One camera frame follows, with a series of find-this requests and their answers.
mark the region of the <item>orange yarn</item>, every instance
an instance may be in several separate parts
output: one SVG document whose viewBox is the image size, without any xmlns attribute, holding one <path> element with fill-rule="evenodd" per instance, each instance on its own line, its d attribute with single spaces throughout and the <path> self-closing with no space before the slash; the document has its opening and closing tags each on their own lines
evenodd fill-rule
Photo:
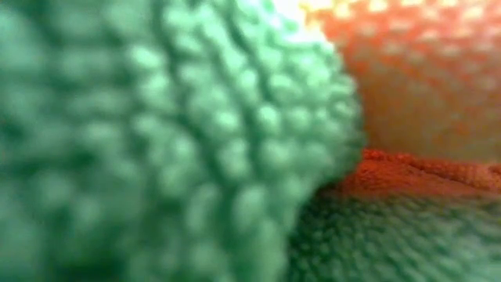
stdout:
<svg viewBox="0 0 501 282">
<path fill-rule="evenodd" d="M 501 193 L 501 165 L 421 159 L 365 150 L 364 160 L 342 183 L 321 195 L 386 197 L 470 196 Z"/>
<path fill-rule="evenodd" d="M 359 84 L 371 148 L 501 161 L 501 0 L 332 3 L 307 19 Z"/>
</svg>

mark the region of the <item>orange knitted fabric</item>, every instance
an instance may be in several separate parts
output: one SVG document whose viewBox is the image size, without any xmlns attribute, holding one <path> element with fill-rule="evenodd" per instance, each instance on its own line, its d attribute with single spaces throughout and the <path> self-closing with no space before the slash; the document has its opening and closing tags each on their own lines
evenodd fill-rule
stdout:
<svg viewBox="0 0 501 282">
<path fill-rule="evenodd" d="M 424 197 L 485 196 L 501 193 L 501 164 L 420 159 L 409 154 L 365 150 L 355 172 L 323 196 L 385 197 L 398 193 Z"/>
<path fill-rule="evenodd" d="M 501 0 L 303 1 L 358 83 L 371 148 L 501 161 Z"/>
</svg>

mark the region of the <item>green knitted fabric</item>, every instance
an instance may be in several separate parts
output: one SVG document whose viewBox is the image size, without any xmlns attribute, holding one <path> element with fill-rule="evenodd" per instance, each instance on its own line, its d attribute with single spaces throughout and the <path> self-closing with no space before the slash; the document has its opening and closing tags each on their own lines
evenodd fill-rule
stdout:
<svg viewBox="0 0 501 282">
<path fill-rule="evenodd" d="M 271 1 L 0 3 L 0 281 L 273 282 L 360 158 L 354 83 Z"/>
<path fill-rule="evenodd" d="M 498 282 L 501 197 L 315 199 L 287 282 Z"/>
</svg>

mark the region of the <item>green yarn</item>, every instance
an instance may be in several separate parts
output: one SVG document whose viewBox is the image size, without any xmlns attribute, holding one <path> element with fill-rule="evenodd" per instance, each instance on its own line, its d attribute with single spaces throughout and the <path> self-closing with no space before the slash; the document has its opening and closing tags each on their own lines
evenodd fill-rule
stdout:
<svg viewBox="0 0 501 282">
<path fill-rule="evenodd" d="M 285 281 L 496 282 L 501 198 L 315 199 Z"/>
<path fill-rule="evenodd" d="M 0 280 L 277 281 L 364 144 L 331 45 L 271 1 L 0 6 Z"/>
</svg>

